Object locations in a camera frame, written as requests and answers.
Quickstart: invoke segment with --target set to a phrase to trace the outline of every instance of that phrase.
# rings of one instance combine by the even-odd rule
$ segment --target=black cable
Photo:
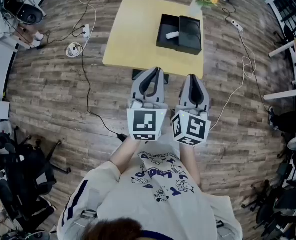
[[[259,84],[258,84],[258,80],[257,80],[256,73],[255,73],[255,71],[254,71],[254,67],[253,67],[253,64],[252,64],[252,60],[250,59],[250,55],[249,55],[249,53],[248,53],[248,51],[247,51],[247,49],[246,49],[246,46],[244,45],[244,43],[243,43],[243,41],[242,41],[242,37],[241,37],[240,32],[239,32],[238,29],[237,29],[237,31],[238,31],[239,37],[240,37],[240,39],[241,39],[241,43],[242,43],[242,45],[243,45],[243,47],[244,47],[244,49],[245,49],[245,51],[246,51],[246,53],[247,53],[247,55],[248,55],[248,58],[249,58],[249,60],[250,60],[250,64],[251,64],[251,67],[252,67],[252,72],[253,72],[254,77],[255,77],[255,79],[256,79],[256,83],[257,83],[257,87],[258,87],[258,91],[259,91],[259,96],[260,96],[260,99],[261,99],[261,103],[262,103],[264,109],[267,111],[267,113],[270,114],[269,110],[266,109],[266,107],[265,107],[265,105],[264,105],[264,103],[263,103],[263,99],[262,99],[261,92],[260,92],[260,87],[259,87]]]
[[[225,14],[228,14],[228,16],[225,18],[225,20],[226,20],[228,17],[230,17],[231,14],[237,12],[237,9],[234,7],[234,5],[233,5],[232,3],[229,3],[229,4],[231,4],[231,5],[233,6],[234,11],[229,11],[229,10],[226,9],[226,8],[222,8],[222,11],[223,11]],[[255,71],[254,71],[254,67],[253,67],[253,64],[252,64],[252,60],[250,59],[250,55],[249,55],[249,53],[248,53],[248,51],[247,51],[247,49],[246,49],[244,43],[242,42],[242,38],[241,38],[241,35],[240,35],[240,32],[239,32],[238,29],[237,29],[237,31],[238,31],[239,37],[240,37],[240,39],[241,39],[241,43],[242,43],[242,45],[243,45],[243,47],[244,47],[244,49],[245,49],[245,51],[246,51],[246,53],[247,53],[247,55],[248,55],[248,58],[249,58],[249,60],[250,60],[250,64],[251,64],[251,67],[252,67],[252,72],[253,72],[254,77],[255,77],[255,79],[256,79],[256,83],[257,83],[257,87],[258,87],[258,91],[259,91],[259,96],[260,96],[260,99],[261,99],[261,103],[262,103],[262,105],[263,105],[263,107],[264,107],[264,110],[266,110],[267,113],[270,114],[269,110],[266,109],[266,107],[265,107],[265,105],[264,105],[264,103],[263,103],[263,99],[262,99],[262,95],[261,95],[260,87],[259,87],[259,84],[258,84],[258,79],[257,79],[256,73],[255,73]]]
[[[87,9],[88,9],[88,5],[89,5],[89,3],[91,2],[92,0],[89,0],[88,2],[87,2],[87,4],[86,4],[86,9],[84,10],[84,13],[82,14],[82,16],[81,16],[81,18],[78,20],[78,22],[74,25],[74,27],[73,27],[73,29],[72,29],[72,32],[74,31],[74,29],[76,28],[76,26],[79,24],[79,22],[82,20],[82,18],[83,18],[83,16],[86,14],[86,12],[87,12]]]
[[[83,52],[84,52],[84,49],[83,49],[83,47],[81,45],[76,45],[75,47],[81,47],[81,49],[82,49],[82,53],[81,53],[81,66],[82,66],[82,71],[83,71],[84,77],[85,77],[85,79],[86,79],[86,81],[87,81],[87,83],[89,85],[89,89],[88,89],[88,93],[87,93],[87,112],[89,114],[91,114],[91,115],[94,115],[94,116],[98,117],[101,120],[101,122],[102,122],[103,126],[105,127],[105,129],[107,129],[109,132],[115,134],[119,138],[119,134],[117,134],[116,132],[108,129],[106,127],[105,123],[103,122],[102,118],[98,114],[95,114],[95,113],[93,113],[93,112],[91,112],[89,110],[89,94],[90,94],[90,91],[91,91],[91,84],[90,84],[90,81],[89,81],[89,79],[87,77],[87,73],[86,73],[86,71],[84,70],[84,67],[83,67]]]
[[[61,41],[65,40],[65,39],[67,39],[69,35],[73,35],[73,32],[74,32],[74,31],[77,31],[77,30],[79,30],[79,29],[81,29],[81,28],[84,28],[84,26],[81,26],[81,27],[77,28],[76,30],[73,30],[71,33],[69,33],[69,34],[68,34],[65,38],[63,38],[63,39],[54,39],[54,40],[52,40],[51,42],[49,42],[49,37],[50,37],[51,32],[48,30],[48,31],[46,31],[46,32],[44,33],[44,35],[47,37],[47,44],[49,45],[49,44],[52,44],[53,42],[61,42]]]

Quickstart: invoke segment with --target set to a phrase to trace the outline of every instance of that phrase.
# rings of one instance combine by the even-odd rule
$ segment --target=white cable
[[[94,29],[94,25],[95,25],[95,23],[96,23],[96,19],[97,19],[97,16],[96,16],[96,13],[97,13],[97,12],[96,12],[96,10],[93,8],[93,6],[91,6],[91,5],[89,5],[89,4],[86,4],[86,3],[84,3],[84,2],[82,2],[82,1],[80,1],[80,0],[78,0],[78,1],[79,1],[81,4],[83,4],[83,5],[85,5],[85,6],[89,6],[89,7],[91,7],[91,8],[94,10],[94,22],[93,22],[93,27],[92,27],[92,29],[91,29],[90,35],[89,35],[89,37],[87,37],[86,43],[84,44],[84,46],[83,46],[82,49],[81,49],[81,45],[79,45],[79,44],[76,42],[76,44],[78,45],[78,46],[77,46],[77,49],[78,49],[78,50],[81,50],[81,52],[78,52],[77,55],[73,55],[73,54],[71,53],[71,51],[69,50],[69,46],[70,46],[71,44],[73,44],[73,43],[71,43],[71,44],[68,46],[68,48],[66,49],[66,56],[69,57],[69,58],[75,58],[75,57],[79,56],[79,55],[82,53],[82,50],[85,49],[85,47],[86,47],[86,45],[87,45],[87,43],[88,43],[88,41],[89,41],[89,39],[90,39],[90,37],[91,37],[91,35],[92,35],[93,29]]]
[[[232,97],[232,95],[234,95],[234,94],[235,94],[235,93],[236,93],[236,92],[237,92],[237,91],[243,86],[244,76],[246,76],[246,77],[248,77],[249,79],[251,79],[251,78],[253,77],[254,72],[255,72],[256,69],[257,69],[257,65],[256,65],[256,60],[255,60],[254,52],[253,52],[248,46],[246,46],[246,45],[244,44],[243,39],[242,39],[242,36],[243,36],[243,31],[241,32],[241,35],[240,35],[240,37],[241,37],[241,42],[242,42],[242,44],[243,44],[243,45],[244,45],[249,51],[251,51],[252,54],[253,54],[254,70],[253,70],[251,76],[247,75],[247,73],[245,72],[244,68],[245,68],[246,66],[251,65],[251,60],[250,60],[250,58],[243,56],[243,57],[241,58],[241,60],[242,60],[242,82],[241,82],[241,85],[240,85],[240,86],[239,86],[239,87],[238,87],[238,88],[237,88],[237,89],[236,89],[236,90],[235,90],[235,91],[229,96],[229,98],[228,98],[226,104],[223,106],[223,108],[222,108],[222,110],[221,110],[221,113],[220,113],[220,115],[219,115],[219,117],[218,117],[218,119],[217,119],[217,122],[214,124],[213,127],[211,127],[211,129],[209,130],[209,132],[210,132],[210,131],[211,131],[211,130],[217,125],[217,123],[219,122],[219,120],[220,120],[220,118],[221,118],[221,115],[222,115],[222,113],[223,113],[225,107],[228,105],[228,103],[229,103],[230,98]],[[247,59],[247,60],[249,60],[249,63],[248,63],[248,64],[245,64],[243,59]]]
[[[82,53],[82,46],[77,42],[72,42],[66,49],[66,56],[75,58]]]

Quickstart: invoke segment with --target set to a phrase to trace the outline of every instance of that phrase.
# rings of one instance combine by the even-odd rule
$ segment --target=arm
[[[197,162],[194,156],[194,149],[191,146],[179,144],[180,147],[180,161],[186,167],[193,180],[199,186],[200,182],[200,174],[197,167]]]
[[[122,174],[127,168],[128,163],[139,144],[140,141],[132,140],[130,136],[128,136],[110,157],[110,162],[119,169],[120,174]]]

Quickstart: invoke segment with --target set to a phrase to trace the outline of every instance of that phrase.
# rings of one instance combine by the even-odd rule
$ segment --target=power strip
[[[226,21],[229,22],[229,23],[231,23],[232,25],[234,25],[239,30],[239,32],[242,32],[243,31],[242,26],[240,26],[240,24],[237,23],[234,19],[228,17],[228,18],[226,18]]]
[[[84,25],[84,28],[82,28],[82,32],[84,32],[83,38],[88,38],[90,36],[89,24]]]

